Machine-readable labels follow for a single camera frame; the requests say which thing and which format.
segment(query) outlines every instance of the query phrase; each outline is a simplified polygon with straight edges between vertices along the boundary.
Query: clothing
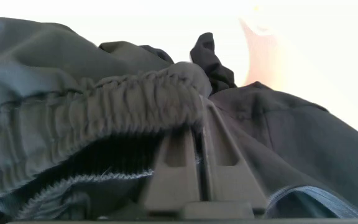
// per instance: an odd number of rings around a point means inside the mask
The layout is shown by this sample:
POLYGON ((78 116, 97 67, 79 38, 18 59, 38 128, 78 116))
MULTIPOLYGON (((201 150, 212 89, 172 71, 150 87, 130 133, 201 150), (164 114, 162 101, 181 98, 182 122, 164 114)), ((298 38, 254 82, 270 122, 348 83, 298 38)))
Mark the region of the clothing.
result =
POLYGON ((236 87, 233 72, 223 66, 215 55, 215 43, 212 33, 201 35, 190 51, 190 55, 193 63, 199 65, 208 76, 212 85, 212 94, 236 87))
MULTIPOLYGON (((155 153, 190 130, 197 157, 208 150, 197 139, 209 138, 218 167, 241 160, 263 198, 277 198, 266 217, 358 217, 358 132, 259 82, 232 88, 229 70, 206 49, 198 63, 171 64, 127 42, 99 49, 65 26, 0 18, 0 212, 14 220, 147 218, 140 198, 156 177, 155 153), (210 62, 213 69, 203 66, 210 62), (228 76, 215 85, 210 74, 228 76)), ((189 163, 182 156, 164 159, 166 168, 180 170, 189 163)))

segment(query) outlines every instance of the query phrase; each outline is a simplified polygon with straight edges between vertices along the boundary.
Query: gray fabric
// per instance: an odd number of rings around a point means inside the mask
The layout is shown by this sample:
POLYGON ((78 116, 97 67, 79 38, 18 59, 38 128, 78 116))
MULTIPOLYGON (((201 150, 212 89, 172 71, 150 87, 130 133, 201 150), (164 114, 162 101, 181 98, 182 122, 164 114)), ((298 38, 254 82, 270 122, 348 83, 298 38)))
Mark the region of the gray fabric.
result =
MULTIPOLYGON (((199 66, 170 65, 127 42, 110 47, 104 52, 61 25, 0 18, 0 197, 98 139, 201 127, 199 96, 211 86, 199 66)), ((102 176, 54 186, 64 186, 61 193, 116 178, 102 176)), ((54 188, 39 187, 37 197, 54 188)))

